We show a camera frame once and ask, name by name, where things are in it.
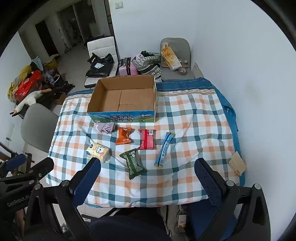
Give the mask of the grey chair at left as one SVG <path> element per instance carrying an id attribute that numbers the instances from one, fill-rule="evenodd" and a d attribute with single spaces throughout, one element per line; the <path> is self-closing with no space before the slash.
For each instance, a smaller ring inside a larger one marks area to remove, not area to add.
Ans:
<path id="1" fill-rule="evenodd" d="M 23 140 L 34 148 L 48 153 L 58 118 L 55 113 L 43 105 L 33 104 L 23 117 L 21 125 Z"/>

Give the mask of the red snack packet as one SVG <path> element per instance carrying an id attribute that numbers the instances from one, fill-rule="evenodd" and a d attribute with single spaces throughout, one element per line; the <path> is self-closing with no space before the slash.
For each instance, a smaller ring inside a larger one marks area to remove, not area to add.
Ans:
<path id="1" fill-rule="evenodd" d="M 140 132 L 140 150 L 156 149 L 155 134 L 156 130 L 139 129 Z"/>

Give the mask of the orange snack packet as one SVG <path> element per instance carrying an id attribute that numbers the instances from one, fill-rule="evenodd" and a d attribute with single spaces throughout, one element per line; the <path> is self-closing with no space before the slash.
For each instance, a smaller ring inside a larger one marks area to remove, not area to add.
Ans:
<path id="1" fill-rule="evenodd" d="M 118 139 L 116 140 L 116 145 L 130 144 L 132 140 L 130 139 L 130 133 L 132 128 L 118 128 Z"/>

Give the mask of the pink suitcase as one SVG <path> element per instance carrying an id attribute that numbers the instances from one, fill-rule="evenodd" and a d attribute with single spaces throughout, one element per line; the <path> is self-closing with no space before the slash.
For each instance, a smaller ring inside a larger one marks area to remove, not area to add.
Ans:
<path id="1" fill-rule="evenodd" d="M 130 57 L 125 57 L 119 61 L 118 70 L 120 76 L 138 75 L 137 68 Z"/>

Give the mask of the open cardboard box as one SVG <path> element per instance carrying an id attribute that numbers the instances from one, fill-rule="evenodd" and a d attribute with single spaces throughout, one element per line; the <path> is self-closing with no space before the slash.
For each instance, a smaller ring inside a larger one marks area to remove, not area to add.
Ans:
<path id="1" fill-rule="evenodd" d="M 98 80 L 87 113 L 94 122 L 153 123 L 156 108 L 154 76 L 116 76 Z"/>

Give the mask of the white goose plush toy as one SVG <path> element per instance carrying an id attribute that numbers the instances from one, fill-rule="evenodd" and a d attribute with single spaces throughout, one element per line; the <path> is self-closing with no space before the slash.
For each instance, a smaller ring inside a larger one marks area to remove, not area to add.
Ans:
<path id="1" fill-rule="evenodd" d="M 25 105 L 32 106 L 33 104 L 37 103 L 37 99 L 39 99 L 43 94 L 51 92 L 52 90 L 50 88 L 44 89 L 44 90 L 36 90 L 28 94 L 16 107 L 15 109 L 10 113 L 10 115 L 15 116 L 18 114 Z"/>

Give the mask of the patterned tote bag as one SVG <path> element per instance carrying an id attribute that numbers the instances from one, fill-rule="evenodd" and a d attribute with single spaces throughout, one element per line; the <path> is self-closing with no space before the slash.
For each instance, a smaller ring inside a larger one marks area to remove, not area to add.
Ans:
<path id="1" fill-rule="evenodd" d="M 132 59 L 132 64 L 136 67 L 138 74 L 153 75 L 155 80 L 161 78 L 161 57 L 160 55 L 152 55 L 140 57 L 139 55 Z"/>

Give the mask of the checkered plaid tablecloth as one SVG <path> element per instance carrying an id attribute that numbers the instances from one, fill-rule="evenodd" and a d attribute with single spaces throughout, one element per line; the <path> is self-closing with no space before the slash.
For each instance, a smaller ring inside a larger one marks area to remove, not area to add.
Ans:
<path id="1" fill-rule="evenodd" d="M 238 150 L 233 108 L 217 90 L 162 92 L 153 123 L 118 123 L 130 128 L 129 144 L 116 143 L 119 132 L 98 131 L 87 113 L 92 91 L 68 96 L 62 107 L 49 149 L 51 186 L 71 179 L 90 160 L 87 148 L 100 144 L 109 156 L 89 192 L 86 203 L 99 207 L 153 207 L 185 204 L 207 198 L 194 164 L 203 158 L 225 180 L 242 178 L 229 161 Z"/>

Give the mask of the blue long snack packet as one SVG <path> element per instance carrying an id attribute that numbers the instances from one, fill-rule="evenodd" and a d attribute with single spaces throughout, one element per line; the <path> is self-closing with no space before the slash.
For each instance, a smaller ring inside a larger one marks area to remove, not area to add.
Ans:
<path id="1" fill-rule="evenodd" d="M 156 159 L 156 161 L 154 163 L 155 167 L 163 167 L 165 156 L 167 154 L 168 146 L 169 146 L 171 140 L 174 138 L 174 136 L 175 136 L 175 133 L 172 133 L 172 132 L 167 132 L 166 133 L 164 142 L 163 142 L 162 147 L 160 149 L 160 153 L 159 153 L 158 158 Z"/>

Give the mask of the lilac cloth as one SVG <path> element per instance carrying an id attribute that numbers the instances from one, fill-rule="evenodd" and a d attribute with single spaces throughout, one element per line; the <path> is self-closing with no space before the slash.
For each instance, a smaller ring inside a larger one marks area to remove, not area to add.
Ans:
<path id="1" fill-rule="evenodd" d="M 111 134 L 115 129 L 115 123 L 96 123 L 97 130 L 103 134 Z"/>

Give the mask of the grey padded chair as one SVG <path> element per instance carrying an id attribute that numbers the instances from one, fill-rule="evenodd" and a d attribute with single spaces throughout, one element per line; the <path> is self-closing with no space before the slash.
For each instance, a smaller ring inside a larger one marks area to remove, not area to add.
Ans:
<path id="1" fill-rule="evenodd" d="M 160 45 L 161 80 L 191 80 L 195 78 L 190 69 L 191 49 L 183 38 L 165 38 Z"/>

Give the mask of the red plastic bag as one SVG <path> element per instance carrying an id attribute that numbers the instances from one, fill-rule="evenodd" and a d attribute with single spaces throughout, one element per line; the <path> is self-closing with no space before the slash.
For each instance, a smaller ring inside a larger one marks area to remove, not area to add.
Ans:
<path id="1" fill-rule="evenodd" d="M 30 92 L 32 88 L 38 88 L 38 81 L 42 80 L 42 72 L 35 70 L 27 74 L 21 84 L 18 86 L 18 90 L 15 93 L 15 98 L 18 102 L 21 102 Z"/>

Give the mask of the yellow tissue pack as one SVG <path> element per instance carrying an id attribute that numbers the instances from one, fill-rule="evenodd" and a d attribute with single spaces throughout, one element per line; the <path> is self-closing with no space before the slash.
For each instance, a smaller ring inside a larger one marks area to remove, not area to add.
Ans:
<path id="1" fill-rule="evenodd" d="M 101 162 L 106 162 L 109 160 L 110 150 L 104 145 L 93 143 L 87 148 L 86 154 L 90 157 L 99 159 Z"/>

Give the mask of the green snack packet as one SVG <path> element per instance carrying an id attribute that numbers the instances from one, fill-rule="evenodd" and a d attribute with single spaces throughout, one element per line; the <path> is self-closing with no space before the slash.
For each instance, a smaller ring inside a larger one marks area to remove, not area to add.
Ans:
<path id="1" fill-rule="evenodd" d="M 130 180 L 133 180 L 133 178 L 135 178 L 136 176 L 139 176 L 140 174 L 147 171 L 144 167 L 140 166 L 137 163 L 136 153 L 137 148 L 131 149 L 119 155 L 121 158 L 126 160 Z"/>

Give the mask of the beige folded paper napkins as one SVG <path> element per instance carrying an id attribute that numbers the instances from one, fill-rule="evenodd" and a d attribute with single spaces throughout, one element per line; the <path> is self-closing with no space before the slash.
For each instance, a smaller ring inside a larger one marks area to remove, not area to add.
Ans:
<path id="1" fill-rule="evenodd" d="M 239 176 L 242 176 L 242 174 L 247 170 L 247 165 L 245 164 L 245 162 L 243 161 L 243 159 L 241 158 L 238 152 L 235 152 L 232 155 L 228 164 L 234 170 L 234 172 Z"/>

